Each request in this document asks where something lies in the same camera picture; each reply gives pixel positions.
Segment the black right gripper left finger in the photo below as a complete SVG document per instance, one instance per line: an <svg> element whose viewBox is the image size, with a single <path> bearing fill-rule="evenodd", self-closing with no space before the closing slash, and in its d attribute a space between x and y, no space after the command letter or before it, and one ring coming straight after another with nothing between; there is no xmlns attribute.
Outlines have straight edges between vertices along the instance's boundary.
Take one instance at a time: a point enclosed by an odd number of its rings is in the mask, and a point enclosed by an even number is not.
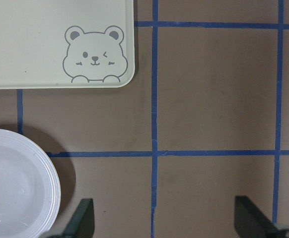
<svg viewBox="0 0 289 238"><path fill-rule="evenodd" d="M63 231L63 237L93 237L94 205L92 198L84 198Z"/></svg>

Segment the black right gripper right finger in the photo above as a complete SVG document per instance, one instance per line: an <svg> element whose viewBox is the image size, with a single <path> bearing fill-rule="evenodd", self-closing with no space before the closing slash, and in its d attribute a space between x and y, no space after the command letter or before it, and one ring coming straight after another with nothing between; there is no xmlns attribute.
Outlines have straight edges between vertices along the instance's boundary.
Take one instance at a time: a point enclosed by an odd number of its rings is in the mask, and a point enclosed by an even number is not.
<svg viewBox="0 0 289 238"><path fill-rule="evenodd" d="M275 226L247 196L235 197L234 228L239 236L275 235Z"/></svg>

